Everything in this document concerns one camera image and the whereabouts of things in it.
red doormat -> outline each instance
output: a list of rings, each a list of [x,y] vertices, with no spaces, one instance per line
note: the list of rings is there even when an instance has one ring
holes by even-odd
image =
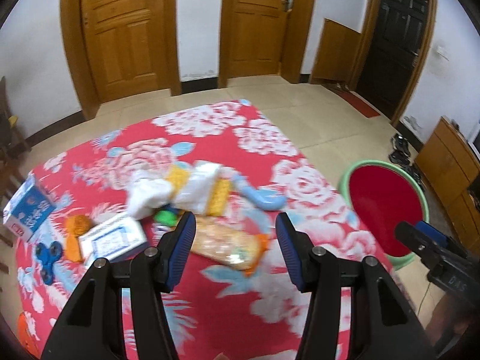
[[[330,90],[333,93],[336,93],[337,95],[339,95],[342,99],[344,99],[347,103],[349,103],[352,107],[354,107],[363,116],[369,117],[369,118],[380,116],[380,114],[377,111],[375,111],[372,107],[370,107],[361,98],[355,96],[352,92],[337,91],[335,89],[330,89]]]

floral tablecloth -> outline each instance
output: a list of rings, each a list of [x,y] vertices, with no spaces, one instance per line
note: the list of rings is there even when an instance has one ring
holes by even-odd
[[[68,215],[87,214],[101,222],[124,209],[126,186],[134,169],[148,166],[165,173],[195,160],[224,164],[224,176],[241,172],[256,187],[285,193],[285,211],[297,230],[335,255],[360,260],[372,254],[390,269],[372,234],[300,151],[247,100],[204,105],[146,120],[74,147],[38,166],[33,173],[58,200],[29,243],[17,245],[18,281],[28,328],[42,351],[69,295],[85,273],[81,264],[61,259],[55,282],[40,278],[35,244],[64,242]],[[270,236],[268,251],[255,273],[241,272],[190,254],[175,291],[162,295],[170,330],[181,359],[294,359],[308,310],[309,294],[299,293],[275,239],[276,212],[256,209],[232,193],[220,223]],[[161,231],[142,222],[152,245]],[[128,358],[137,359],[130,293],[123,290]],[[342,291],[337,358],[347,356],[350,292]]]

dark door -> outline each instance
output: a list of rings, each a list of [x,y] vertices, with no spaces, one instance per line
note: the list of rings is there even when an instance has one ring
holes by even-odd
[[[397,109],[418,60],[428,0],[381,0],[357,92],[386,116]]]

black wire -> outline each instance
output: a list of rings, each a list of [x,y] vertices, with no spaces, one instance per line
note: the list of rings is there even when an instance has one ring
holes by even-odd
[[[423,295],[423,298],[422,298],[422,300],[421,300],[421,302],[420,302],[420,305],[419,305],[419,307],[418,307],[417,317],[420,315],[420,310],[422,309],[423,301],[424,301],[425,298],[427,297],[428,290],[430,289],[430,284],[431,284],[431,282],[428,282],[427,290],[425,291],[425,294]]]

packaged bread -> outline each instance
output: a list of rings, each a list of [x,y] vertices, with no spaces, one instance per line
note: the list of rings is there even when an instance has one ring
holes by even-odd
[[[196,220],[197,231],[191,247],[193,253],[243,271],[246,275],[253,273],[266,250],[266,235],[248,234],[203,217],[196,217]]]

